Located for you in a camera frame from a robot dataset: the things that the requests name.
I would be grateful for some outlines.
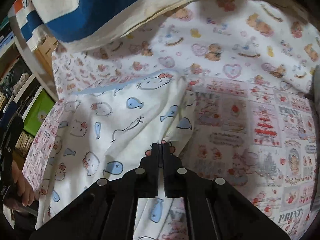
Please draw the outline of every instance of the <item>human hand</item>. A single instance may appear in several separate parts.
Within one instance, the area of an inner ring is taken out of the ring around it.
[[[22,204],[24,206],[31,205],[35,200],[35,194],[31,185],[23,176],[15,161],[12,161],[12,177],[14,184],[16,184],[18,196],[22,196]],[[4,199],[4,204],[10,209],[19,209],[18,202],[13,198]]]

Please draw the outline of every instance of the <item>hello kitty print fabric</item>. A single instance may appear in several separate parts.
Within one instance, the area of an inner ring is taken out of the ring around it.
[[[99,178],[118,179],[139,167],[141,158],[151,154],[152,143],[170,141],[172,153],[178,155],[194,127],[196,95],[186,87],[177,72],[159,71],[117,89],[71,95],[60,104],[56,137],[44,158],[37,228]],[[161,206],[150,224],[163,223],[162,212],[168,212],[172,203],[163,188],[158,197]],[[153,208],[153,200],[139,202],[138,209],[145,206]]]

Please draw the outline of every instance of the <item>blue fish print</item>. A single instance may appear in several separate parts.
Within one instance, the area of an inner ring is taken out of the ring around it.
[[[55,190],[53,190],[53,192],[52,192],[52,199],[54,202],[59,202],[59,200],[60,200],[60,196],[58,195],[58,193]]]
[[[68,126],[68,122],[67,121],[62,121],[61,123],[59,123],[58,128],[63,128],[63,127],[66,127],[66,126]]]
[[[96,132],[96,135],[97,135],[96,139],[97,140],[100,139],[100,131],[101,131],[101,123],[100,122],[96,122],[94,124],[94,131]]]
[[[53,162],[54,162],[54,157],[50,157],[48,160],[48,164],[53,165]]]
[[[127,108],[134,109],[134,108],[143,108],[144,103],[140,102],[137,98],[128,98],[127,99]]]
[[[177,128],[192,130],[192,126],[191,126],[190,120],[188,118],[186,118],[186,117],[182,118],[180,120],[179,124],[177,125]]]
[[[158,223],[161,219],[163,201],[164,201],[163,199],[157,198],[156,203],[151,210],[150,220],[155,223]]]
[[[67,149],[64,151],[63,156],[67,156],[67,155],[73,155],[73,156],[75,156],[75,155],[76,155],[76,151],[73,151],[73,150],[67,148]]]
[[[173,105],[169,108],[168,112],[165,115],[160,116],[160,122],[163,122],[167,117],[175,117],[178,112],[178,106]]]
[[[113,174],[113,175],[119,175],[123,171],[123,165],[121,162],[109,162],[107,163],[107,167],[105,170],[103,170],[103,175],[105,172]]]
[[[122,90],[123,88],[117,88],[116,90],[115,90],[115,92],[113,93],[113,96],[115,97],[116,96],[116,93],[118,92],[118,91],[120,91],[120,90]]]

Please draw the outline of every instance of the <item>pink heart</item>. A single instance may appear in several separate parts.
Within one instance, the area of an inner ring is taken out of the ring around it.
[[[166,68],[174,67],[174,59],[170,56],[158,58],[159,63]]]
[[[193,44],[191,46],[191,49],[192,49],[192,52],[198,57],[204,56],[208,51],[208,48],[206,46],[202,46],[198,43]]]
[[[234,79],[240,76],[241,69],[242,67],[239,64],[234,64],[234,65],[226,64],[223,66],[223,72],[230,79]]]

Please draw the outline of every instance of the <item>teddy bear print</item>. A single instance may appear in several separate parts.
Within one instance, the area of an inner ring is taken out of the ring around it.
[[[315,62],[318,60],[318,53],[312,48],[312,44],[308,44],[304,47],[304,51],[309,55],[310,59]]]
[[[106,50],[103,48],[100,48],[99,51],[95,51],[93,53],[93,56],[95,58],[100,58],[100,59],[109,59],[109,56],[108,56]]]
[[[291,26],[291,34],[294,38],[301,38],[302,37],[302,27],[299,22],[294,22]]]
[[[217,0],[217,4],[219,7],[222,7],[225,12],[234,11],[236,5],[234,4],[235,0]]]
[[[185,69],[186,72],[191,72],[194,75],[207,75],[210,73],[209,69],[203,69],[199,64],[192,63],[192,65],[189,68]]]
[[[142,50],[141,50],[141,55],[143,56],[152,56],[153,52],[151,51],[151,48],[149,47],[149,43],[147,43],[146,41],[142,42]]]
[[[209,46],[209,52],[205,54],[205,58],[211,61],[219,61],[221,58],[221,47],[217,43]]]
[[[185,7],[176,8],[175,10],[168,11],[164,15],[184,22],[188,22],[193,19],[193,12]]]
[[[153,55],[153,52],[152,52],[150,45],[147,41],[143,41],[141,46],[131,44],[129,46],[129,51],[134,55],[138,55],[140,53],[143,56],[152,56]]]
[[[77,57],[76,60],[75,60],[75,64],[76,64],[77,66],[83,66],[82,60],[79,59],[78,57]]]
[[[87,133],[87,128],[88,128],[88,125],[86,122],[75,120],[72,125],[70,134],[76,137],[83,137]]]
[[[283,64],[281,64],[277,68],[275,68],[270,63],[263,63],[261,65],[261,68],[264,71],[269,72],[271,75],[273,75],[276,78],[282,78],[287,73],[287,70]]]
[[[135,71],[147,70],[149,64],[141,64],[140,62],[134,61],[130,67],[130,69],[134,69]]]
[[[246,19],[247,24],[254,28],[256,31],[259,31],[265,37],[271,37],[274,34],[274,31],[271,27],[265,22],[258,19],[259,14],[254,13]]]
[[[95,111],[96,116],[108,116],[112,113],[111,106],[106,102],[94,103],[91,109]]]

